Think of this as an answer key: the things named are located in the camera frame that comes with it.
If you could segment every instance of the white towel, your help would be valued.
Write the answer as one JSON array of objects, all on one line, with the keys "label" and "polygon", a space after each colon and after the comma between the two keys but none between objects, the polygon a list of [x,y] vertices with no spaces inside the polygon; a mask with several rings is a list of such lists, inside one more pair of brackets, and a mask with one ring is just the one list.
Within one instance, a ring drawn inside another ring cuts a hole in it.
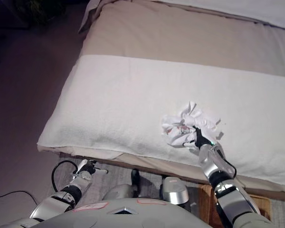
[{"label": "white towel", "polygon": [[38,144],[124,152],[198,166],[162,139],[161,120],[194,100],[221,118],[239,175],[285,185],[285,77],[196,64],[82,56]]},{"label": "white towel", "polygon": [[194,102],[189,102],[180,116],[165,115],[162,119],[162,136],[167,144],[175,147],[187,147],[198,151],[195,146],[196,130],[201,129],[203,137],[213,144],[217,142],[220,132],[217,124],[220,119],[207,116],[201,109],[196,108]]}]

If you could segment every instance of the mattress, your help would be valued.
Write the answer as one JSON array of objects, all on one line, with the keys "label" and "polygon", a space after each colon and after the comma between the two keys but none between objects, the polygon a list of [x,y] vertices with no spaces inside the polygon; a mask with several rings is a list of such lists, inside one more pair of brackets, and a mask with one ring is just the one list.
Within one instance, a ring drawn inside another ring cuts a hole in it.
[{"label": "mattress", "polygon": [[[102,8],[89,30],[81,55],[195,63],[285,76],[285,30],[237,19],[184,11],[164,4],[118,1]],[[104,157],[97,150],[76,147],[40,151],[66,152],[106,159],[205,181],[200,168],[177,162],[120,153]],[[239,177],[249,188],[285,191],[285,185]]]}]

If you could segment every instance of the black cable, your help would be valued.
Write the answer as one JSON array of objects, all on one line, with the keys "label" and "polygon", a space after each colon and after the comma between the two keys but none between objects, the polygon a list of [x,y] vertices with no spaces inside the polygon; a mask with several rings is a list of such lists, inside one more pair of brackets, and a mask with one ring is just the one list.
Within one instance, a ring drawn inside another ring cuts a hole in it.
[{"label": "black cable", "polygon": [[234,169],[233,179],[235,179],[235,177],[237,176],[237,169],[236,169],[236,167],[234,167],[234,165],[231,164],[230,162],[228,162],[225,158],[223,158],[223,160]]},{"label": "black cable", "polygon": [[37,201],[35,200],[35,198],[33,197],[33,195],[30,194],[28,191],[24,191],[24,190],[11,191],[11,192],[9,192],[9,193],[6,193],[6,194],[0,196],[0,198],[1,198],[1,197],[4,197],[4,196],[7,196],[7,195],[10,195],[10,194],[12,194],[12,193],[16,193],[16,192],[24,192],[24,193],[28,194],[28,195],[34,200],[35,204],[38,205],[38,203],[37,203]]},{"label": "black cable", "polygon": [[64,160],[64,161],[59,162],[59,163],[53,168],[53,171],[52,171],[52,185],[53,185],[53,189],[54,189],[55,192],[58,192],[58,190],[57,190],[57,188],[56,188],[55,180],[54,180],[55,171],[56,171],[56,169],[58,168],[59,165],[61,165],[62,163],[65,163],[65,162],[71,163],[72,165],[75,166],[75,170],[73,171],[74,174],[78,171],[78,167],[77,167],[77,165],[76,165],[73,161]]}]

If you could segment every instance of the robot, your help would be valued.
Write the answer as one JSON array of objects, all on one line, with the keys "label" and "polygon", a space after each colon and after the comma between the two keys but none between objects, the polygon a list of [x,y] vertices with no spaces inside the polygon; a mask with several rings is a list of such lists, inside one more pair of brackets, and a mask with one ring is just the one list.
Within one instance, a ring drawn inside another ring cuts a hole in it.
[{"label": "robot", "polygon": [[[223,226],[274,228],[273,223],[260,214],[255,202],[234,181],[236,169],[226,160],[221,145],[203,137],[198,128],[196,134],[199,164],[218,200],[216,209]],[[116,186],[102,201],[75,208],[96,172],[107,173],[95,168],[95,161],[83,160],[73,180],[43,200],[29,218],[0,228],[210,228],[183,208],[189,196],[179,178],[163,179],[160,199],[139,198],[140,176],[136,169],[132,170],[132,185]]]}]

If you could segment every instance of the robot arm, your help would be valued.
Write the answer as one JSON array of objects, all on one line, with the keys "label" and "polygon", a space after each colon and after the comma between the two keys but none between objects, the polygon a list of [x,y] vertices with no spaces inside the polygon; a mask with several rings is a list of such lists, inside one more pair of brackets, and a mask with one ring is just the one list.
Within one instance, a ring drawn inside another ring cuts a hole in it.
[{"label": "robot arm", "polygon": [[74,209],[84,192],[91,185],[92,174],[107,174],[107,170],[94,167],[96,162],[84,159],[78,165],[78,171],[72,181],[61,191],[55,192],[36,206],[29,218],[20,219],[0,228],[30,228],[42,221],[48,220],[64,212]]},{"label": "robot arm", "polygon": [[226,228],[274,228],[234,178],[236,169],[226,159],[219,143],[212,144],[196,128],[199,164],[218,200],[217,211]]}]

